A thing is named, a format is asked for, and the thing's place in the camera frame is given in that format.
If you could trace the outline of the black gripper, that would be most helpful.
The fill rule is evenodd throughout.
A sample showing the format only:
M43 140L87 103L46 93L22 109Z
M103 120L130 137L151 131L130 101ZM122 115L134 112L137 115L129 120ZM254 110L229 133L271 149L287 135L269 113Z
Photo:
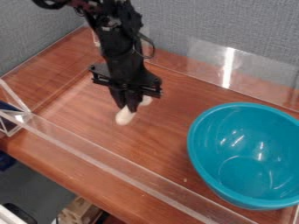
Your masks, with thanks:
M147 70L143 58L110 59L106 63L93 64L89 70L93 72L94 82L109 87L121 109L127 105L129 110L135 113L143 95L162 97L163 81Z

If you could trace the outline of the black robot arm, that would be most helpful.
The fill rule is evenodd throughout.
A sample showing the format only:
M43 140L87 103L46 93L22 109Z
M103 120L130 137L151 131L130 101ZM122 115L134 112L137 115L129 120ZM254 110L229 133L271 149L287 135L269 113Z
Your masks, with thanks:
M146 68L141 32L143 15L131 0L32 0L46 10L66 6L87 19L98 35L105 62L90 66L94 82L109 87L121 109L135 113L143 98L162 96L163 80Z

